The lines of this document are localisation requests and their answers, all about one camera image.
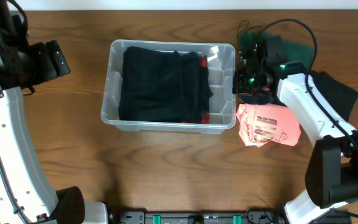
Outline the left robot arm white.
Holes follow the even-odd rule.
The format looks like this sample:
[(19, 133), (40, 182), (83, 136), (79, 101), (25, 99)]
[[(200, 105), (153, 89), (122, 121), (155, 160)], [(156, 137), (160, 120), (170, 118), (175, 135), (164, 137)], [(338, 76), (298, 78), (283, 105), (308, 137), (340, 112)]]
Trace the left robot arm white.
[(29, 44), (28, 20), (15, 1), (0, 1), (0, 222), (108, 223), (102, 202), (78, 187), (55, 190), (48, 182), (25, 121), (23, 90), (68, 75), (57, 41)]

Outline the large black garment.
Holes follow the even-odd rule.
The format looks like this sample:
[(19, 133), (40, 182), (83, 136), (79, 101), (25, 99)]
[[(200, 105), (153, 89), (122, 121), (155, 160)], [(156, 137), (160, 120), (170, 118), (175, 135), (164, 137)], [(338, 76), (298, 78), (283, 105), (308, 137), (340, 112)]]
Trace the large black garment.
[(122, 64), (120, 119), (183, 123), (188, 115), (183, 65), (193, 54), (198, 66), (196, 52), (179, 54), (129, 47)]

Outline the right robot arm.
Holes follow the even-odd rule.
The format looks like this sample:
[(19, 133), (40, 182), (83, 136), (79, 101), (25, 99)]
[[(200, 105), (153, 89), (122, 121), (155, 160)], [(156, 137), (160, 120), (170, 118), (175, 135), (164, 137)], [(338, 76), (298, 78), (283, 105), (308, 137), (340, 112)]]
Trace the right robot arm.
[(235, 76), (234, 92), (257, 105), (276, 98), (295, 115), (313, 147), (306, 189), (284, 206), (287, 222), (353, 216), (342, 206), (358, 200), (358, 130), (319, 92), (304, 63), (289, 60), (280, 36), (246, 35), (242, 47), (245, 69)]

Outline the clear plastic storage bin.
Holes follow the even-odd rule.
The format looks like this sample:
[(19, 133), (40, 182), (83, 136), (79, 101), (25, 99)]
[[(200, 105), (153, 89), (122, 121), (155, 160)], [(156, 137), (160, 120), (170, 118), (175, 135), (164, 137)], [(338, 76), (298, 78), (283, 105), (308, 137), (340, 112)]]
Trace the clear plastic storage bin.
[[(126, 121), (119, 118), (122, 86), (122, 63), (128, 47), (187, 54), (196, 52), (205, 56), (209, 70), (209, 123), (164, 123)], [(201, 134), (221, 134), (236, 123), (236, 96), (232, 93), (236, 50), (231, 44), (201, 42), (159, 42), (117, 39), (110, 47), (109, 63), (104, 87), (101, 120), (122, 131), (171, 131)]]

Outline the red plaid garment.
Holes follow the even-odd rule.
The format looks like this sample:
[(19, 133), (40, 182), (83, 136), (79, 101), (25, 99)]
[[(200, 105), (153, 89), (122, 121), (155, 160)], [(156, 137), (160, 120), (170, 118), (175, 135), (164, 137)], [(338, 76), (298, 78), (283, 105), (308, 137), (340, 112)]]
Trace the red plaid garment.
[(190, 55), (184, 69), (184, 94), (188, 103), (188, 115), (183, 123), (209, 123), (209, 99), (213, 93), (209, 87), (209, 70), (207, 58), (204, 55), (198, 56), (196, 66), (195, 54)]

